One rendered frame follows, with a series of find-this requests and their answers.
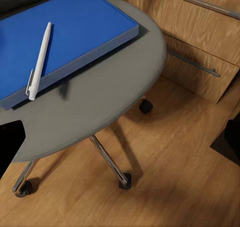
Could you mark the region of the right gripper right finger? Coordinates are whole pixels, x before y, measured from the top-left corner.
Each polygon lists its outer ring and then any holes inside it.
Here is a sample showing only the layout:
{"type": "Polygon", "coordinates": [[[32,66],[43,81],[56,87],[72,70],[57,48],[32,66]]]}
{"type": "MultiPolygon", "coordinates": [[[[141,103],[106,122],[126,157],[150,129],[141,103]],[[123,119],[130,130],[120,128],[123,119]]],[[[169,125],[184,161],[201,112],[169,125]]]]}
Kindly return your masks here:
{"type": "Polygon", "coordinates": [[[240,160],[240,122],[235,120],[229,120],[225,132],[224,138],[237,155],[240,160]]]}

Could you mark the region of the swivel chair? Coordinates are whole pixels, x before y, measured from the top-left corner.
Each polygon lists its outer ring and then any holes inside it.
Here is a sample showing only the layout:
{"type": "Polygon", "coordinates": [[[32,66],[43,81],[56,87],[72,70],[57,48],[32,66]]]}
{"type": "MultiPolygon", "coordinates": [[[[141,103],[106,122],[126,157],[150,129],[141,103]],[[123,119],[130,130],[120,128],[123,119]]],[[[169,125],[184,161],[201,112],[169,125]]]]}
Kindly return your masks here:
{"type": "MultiPolygon", "coordinates": [[[[0,0],[0,18],[44,0],[0,0]]],[[[77,71],[5,110],[0,126],[21,120],[25,140],[11,163],[28,162],[12,192],[24,198],[32,193],[27,180],[39,159],[65,150],[87,138],[119,179],[119,188],[131,189],[132,175],[123,173],[94,134],[123,116],[138,101],[147,114],[153,108],[146,92],[161,75],[167,45],[159,25],[146,12],[124,0],[107,0],[138,23],[138,36],[77,71]]]]}

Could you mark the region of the folder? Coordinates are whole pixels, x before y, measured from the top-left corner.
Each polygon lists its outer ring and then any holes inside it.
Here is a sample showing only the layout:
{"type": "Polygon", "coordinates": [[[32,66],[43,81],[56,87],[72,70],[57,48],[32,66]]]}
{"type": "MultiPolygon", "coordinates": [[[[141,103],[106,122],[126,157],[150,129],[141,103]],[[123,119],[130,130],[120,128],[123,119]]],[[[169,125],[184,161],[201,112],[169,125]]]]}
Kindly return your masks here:
{"type": "Polygon", "coordinates": [[[37,92],[138,36],[139,24],[107,0],[42,0],[0,17],[0,106],[28,99],[48,23],[37,92]]]}

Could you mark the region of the pen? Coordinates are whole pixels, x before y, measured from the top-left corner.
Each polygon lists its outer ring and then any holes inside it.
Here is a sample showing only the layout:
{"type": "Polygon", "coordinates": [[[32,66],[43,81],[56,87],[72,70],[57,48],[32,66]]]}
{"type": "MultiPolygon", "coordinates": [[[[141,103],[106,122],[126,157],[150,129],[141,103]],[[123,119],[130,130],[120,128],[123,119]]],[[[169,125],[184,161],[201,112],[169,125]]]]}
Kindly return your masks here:
{"type": "Polygon", "coordinates": [[[47,47],[48,47],[48,43],[49,43],[49,39],[50,39],[51,25],[52,24],[49,22],[46,27],[46,30],[45,30],[45,33],[43,36],[43,40],[42,40],[42,44],[41,44],[41,48],[40,48],[40,52],[39,52],[39,56],[38,56],[38,60],[37,60],[37,64],[36,64],[36,68],[35,68],[35,71],[33,69],[31,70],[29,82],[27,85],[26,94],[27,95],[30,94],[29,99],[32,101],[35,100],[35,97],[38,93],[37,91],[38,91],[40,78],[41,78],[41,74],[42,74],[42,69],[43,69],[45,56],[46,56],[46,52],[47,52],[47,47]]]}

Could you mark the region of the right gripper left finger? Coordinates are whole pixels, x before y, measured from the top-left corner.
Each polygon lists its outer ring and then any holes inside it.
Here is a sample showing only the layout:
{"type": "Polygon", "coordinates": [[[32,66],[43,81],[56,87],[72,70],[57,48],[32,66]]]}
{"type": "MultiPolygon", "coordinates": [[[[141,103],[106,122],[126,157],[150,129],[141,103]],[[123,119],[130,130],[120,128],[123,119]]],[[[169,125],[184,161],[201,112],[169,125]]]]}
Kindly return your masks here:
{"type": "Polygon", "coordinates": [[[0,125],[0,180],[26,139],[21,120],[0,125]]]}

